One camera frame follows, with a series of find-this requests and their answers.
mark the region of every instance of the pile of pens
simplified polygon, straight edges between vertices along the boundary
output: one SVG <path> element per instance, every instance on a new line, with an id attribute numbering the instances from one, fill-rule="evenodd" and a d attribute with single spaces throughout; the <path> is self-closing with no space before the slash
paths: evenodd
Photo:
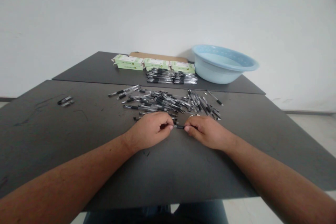
<path id="1" fill-rule="evenodd" d="M 212 93 L 210 93 L 209 90 L 207 90 L 209 94 L 211 94 L 218 102 L 220 102 Z M 221 115 L 219 113 L 219 110 L 215 107 L 209 105 L 206 98 L 200 97 L 195 92 L 192 92 L 190 89 L 188 90 L 188 98 L 190 98 L 190 103 L 192 104 L 192 109 L 199 113 L 202 110 L 206 113 L 207 116 L 211 116 L 215 120 L 221 120 Z"/>
<path id="2" fill-rule="evenodd" d="M 133 87 L 129 87 L 118 92 L 114 92 L 109 94 L 109 97 L 114 95 L 118 95 L 117 100 L 120 100 L 126 97 L 128 94 L 138 91 L 139 93 L 144 93 L 143 95 L 133 95 L 128 96 L 126 101 L 121 102 L 125 109 L 134 109 L 134 110 L 142 110 L 139 112 L 139 117 L 134 117 L 135 121 L 138 121 L 142 118 L 143 115 L 164 111 L 167 112 L 174 121 L 174 127 L 183 129 L 184 126 L 178 125 L 178 113 L 188 113 L 193 116 L 198 116 L 201 111 L 208 116 L 213 117 L 215 120 L 221 120 L 221 115 L 219 110 L 215 107 L 211 106 L 207 99 L 203 96 L 201 97 L 196 92 L 188 90 L 187 96 L 178 96 L 174 94 L 169 94 L 167 91 L 148 91 L 147 89 L 140 89 L 140 85 L 136 85 Z M 223 104 L 209 91 L 207 92 L 216 100 L 216 102 L 223 106 Z M 127 105 L 125 103 L 130 103 L 133 101 L 137 101 L 140 104 L 138 106 Z"/>
<path id="3" fill-rule="evenodd" d="M 152 68 L 147 73 L 147 82 L 174 83 L 174 84 L 196 84 L 197 77 L 194 73 L 172 71 L 163 68 Z"/>

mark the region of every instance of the light blue basin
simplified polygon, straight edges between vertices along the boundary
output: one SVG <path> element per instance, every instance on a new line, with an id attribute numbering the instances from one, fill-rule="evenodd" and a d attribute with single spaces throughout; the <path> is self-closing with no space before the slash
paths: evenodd
<path id="1" fill-rule="evenodd" d="M 217 84 L 228 84 L 243 72 L 254 71 L 259 67 L 251 57 L 224 47 L 195 45 L 192 51 L 195 54 L 196 73 Z"/>

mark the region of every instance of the left hand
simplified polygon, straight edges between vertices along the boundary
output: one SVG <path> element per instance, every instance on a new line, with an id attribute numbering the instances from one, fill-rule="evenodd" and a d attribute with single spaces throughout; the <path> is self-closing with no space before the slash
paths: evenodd
<path id="1" fill-rule="evenodd" d="M 123 136 L 125 144 L 133 152 L 138 152 L 161 142 L 174 128 L 172 118 L 165 112 L 144 115 Z"/>

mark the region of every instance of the floor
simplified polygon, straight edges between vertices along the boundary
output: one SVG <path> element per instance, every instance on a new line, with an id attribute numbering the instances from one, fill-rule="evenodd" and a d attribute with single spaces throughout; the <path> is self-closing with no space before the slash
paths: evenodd
<path id="1" fill-rule="evenodd" d="M 0 108 L 7 103 L 0 102 Z M 336 158 L 336 116 L 324 115 L 288 115 L 301 128 Z M 327 192 L 336 200 L 336 191 Z M 223 200 L 229 224 L 278 224 L 282 221 L 260 198 Z M 174 212 L 178 204 L 171 205 Z M 82 224 L 85 212 L 80 213 L 71 224 Z"/>

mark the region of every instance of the pen box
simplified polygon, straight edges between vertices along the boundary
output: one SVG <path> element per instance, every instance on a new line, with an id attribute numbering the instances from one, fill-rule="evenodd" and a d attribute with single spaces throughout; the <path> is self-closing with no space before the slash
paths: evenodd
<path id="1" fill-rule="evenodd" d="M 143 70 L 144 66 L 133 66 L 133 65 L 122 65 L 122 64 L 117 64 L 118 68 L 122 69 L 132 69 L 132 70 Z"/>
<path id="2" fill-rule="evenodd" d="M 136 66 L 141 67 L 143 66 L 144 59 L 131 57 L 127 55 L 118 54 L 113 59 L 111 59 L 116 64 L 122 64 L 122 65 L 130 65 L 130 66 Z"/>
<path id="3" fill-rule="evenodd" d="M 161 59 L 145 58 L 143 62 L 145 64 L 146 69 L 147 67 L 169 69 L 169 61 Z"/>
<path id="4" fill-rule="evenodd" d="M 193 74 L 195 73 L 194 64 L 184 63 L 184 62 L 179 62 L 179 61 L 170 61 L 169 65 L 174 71 L 182 71 L 182 72 L 188 72 L 188 73 L 193 73 Z"/>

